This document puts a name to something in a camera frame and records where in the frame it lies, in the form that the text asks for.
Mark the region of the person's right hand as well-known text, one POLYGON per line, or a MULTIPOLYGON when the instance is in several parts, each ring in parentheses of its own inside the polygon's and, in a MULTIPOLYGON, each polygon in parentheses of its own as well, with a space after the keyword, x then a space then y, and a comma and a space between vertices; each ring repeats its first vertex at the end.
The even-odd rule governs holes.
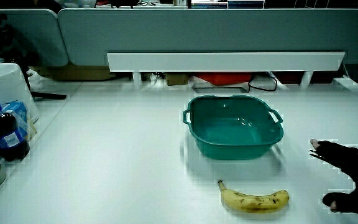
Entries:
POLYGON ((339 168, 352 179, 356 186, 349 194, 343 192, 326 194, 322 199, 323 204, 332 212, 358 214, 358 148, 316 139, 311 139, 310 143, 314 148, 316 158, 339 168))

